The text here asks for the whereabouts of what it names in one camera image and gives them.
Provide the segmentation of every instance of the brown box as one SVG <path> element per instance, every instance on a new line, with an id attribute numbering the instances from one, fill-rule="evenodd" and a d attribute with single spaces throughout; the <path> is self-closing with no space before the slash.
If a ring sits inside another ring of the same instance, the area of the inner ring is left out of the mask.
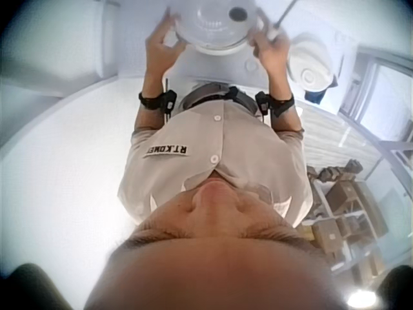
<path id="1" fill-rule="evenodd" d="M 349 181 L 337 182 L 325 198 L 335 215 L 343 214 L 351 206 L 351 203 L 358 200 L 357 192 Z"/>
<path id="2" fill-rule="evenodd" d="M 356 285 L 364 287 L 373 279 L 372 269 L 367 257 L 364 257 L 357 265 L 354 265 L 351 271 Z"/>
<path id="3" fill-rule="evenodd" d="M 337 264 L 345 263 L 346 257 L 344 256 L 343 251 L 339 250 L 333 253 L 328 253 L 326 255 L 326 260 L 328 265 L 333 267 Z"/>
<path id="4" fill-rule="evenodd" d="M 379 249 L 374 249 L 368 256 L 368 262 L 372 270 L 373 276 L 379 276 L 386 270 L 385 263 L 383 262 L 383 257 Z"/>
<path id="5" fill-rule="evenodd" d="M 355 216 L 348 217 L 347 224 L 350 228 L 351 234 L 357 234 L 360 231 L 360 224 Z"/>
<path id="6" fill-rule="evenodd" d="M 308 241 L 314 240 L 314 234 L 312 233 L 311 226 L 306 226 L 306 225 L 301 225 L 300 224 L 296 227 L 296 231 L 305 240 L 308 240 Z"/>
<path id="7" fill-rule="evenodd" d="M 372 193 L 365 182 L 353 182 L 354 190 L 359 196 L 361 207 L 366 211 L 377 237 L 388 233 L 386 221 L 377 205 Z"/>
<path id="8" fill-rule="evenodd" d="M 346 217 L 344 216 L 339 217 L 338 219 L 336 219 L 336 223 L 340 231 L 341 237 L 343 237 L 343 239 L 351 236 L 352 234 L 351 226 Z"/>
<path id="9" fill-rule="evenodd" d="M 312 181 L 313 179 L 316 179 L 318 177 L 318 173 L 316 171 L 316 168 L 311 167 L 311 166 L 307 166 L 307 176 L 308 176 L 310 181 Z"/>
<path id="10" fill-rule="evenodd" d="M 314 239 L 325 253 L 333 253 L 341 250 L 343 239 L 338 229 L 336 220 L 322 220 L 312 226 Z"/>

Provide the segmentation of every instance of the forehead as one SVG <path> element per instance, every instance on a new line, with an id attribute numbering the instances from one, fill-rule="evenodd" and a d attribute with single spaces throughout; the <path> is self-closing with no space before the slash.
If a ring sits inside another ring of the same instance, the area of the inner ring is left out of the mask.
<path id="1" fill-rule="evenodd" d="M 145 303 L 171 299 L 196 308 L 198 302 L 212 302 L 211 296 L 218 303 L 232 296 L 243 304 L 277 299 L 278 305 L 298 307 L 297 294 L 308 305 L 324 299 L 331 288 L 315 259 L 259 240 L 172 240 L 133 250 L 114 264 L 116 275 L 107 277 L 114 281 L 110 295 Z"/>

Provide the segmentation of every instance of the name tag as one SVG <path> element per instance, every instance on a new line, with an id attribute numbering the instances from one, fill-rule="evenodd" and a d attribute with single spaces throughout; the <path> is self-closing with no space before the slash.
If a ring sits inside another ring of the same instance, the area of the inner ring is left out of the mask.
<path id="1" fill-rule="evenodd" d="M 158 147 L 151 147 L 146 152 L 145 157 L 153 155 L 188 156 L 188 147 L 185 145 L 160 145 Z"/>

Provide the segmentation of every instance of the black wristband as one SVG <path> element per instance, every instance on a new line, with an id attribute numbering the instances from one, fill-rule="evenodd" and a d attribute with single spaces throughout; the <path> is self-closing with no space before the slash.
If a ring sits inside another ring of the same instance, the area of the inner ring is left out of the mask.
<path id="1" fill-rule="evenodd" d="M 259 92 L 256 95 L 256 101 L 263 116 L 268 115 L 268 110 L 271 110 L 272 115 L 277 118 L 296 104 L 294 96 L 291 96 L 290 100 L 282 101 L 274 99 L 271 95 L 266 95 L 264 92 Z"/>
<path id="2" fill-rule="evenodd" d="M 169 90 L 159 95 L 157 98 L 144 98 L 142 93 L 139 94 L 139 100 L 141 104 L 148 110 L 158 110 L 162 109 L 163 111 L 169 109 L 169 103 L 175 105 L 177 95 L 174 91 Z"/>
<path id="3" fill-rule="evenodd" d="M 271 95 L 268 95 L 268 103 L 273 115 L 279 118 L 283 113 L 290 110 L 296 104 L 296 101 L 294 99 L 294 95 L 291 95 L 290 100 L 277 100 Z"/>

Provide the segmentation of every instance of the eyebrow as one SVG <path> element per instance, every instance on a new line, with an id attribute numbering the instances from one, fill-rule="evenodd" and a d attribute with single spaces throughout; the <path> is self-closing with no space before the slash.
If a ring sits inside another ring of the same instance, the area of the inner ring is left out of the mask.
<path id="1" fill-rule="evenodd" d="M 174 236 L 173 234 L 165 234 L 163 232 L 158 233 L 158 235 L 153 234 L 152 236 L 142 236 L 142 237 L 132 237 L 125 242 L 123 242 L 111 255 L 109 261 L 118 259 L 124 253 L 140 249 L 150 244 L 159 243 L 163 241 L 170 240 L 182 240 L 182 239 L 193 239 L 192 237 L 184 236 Z M 310 242 L 305 240 L 302 237 L 297 236 L 286 236 L 286 237 L 277 237 L 271 235 L 242 235 L 239 239 L 249 239 L 249 240 L 261 240 L 269 242 L 282 243 L 287 246 L 293 247 L 300 251 L 304 251 L 312 256 L 323 257 L 321 250 L 315 248 Z"/>

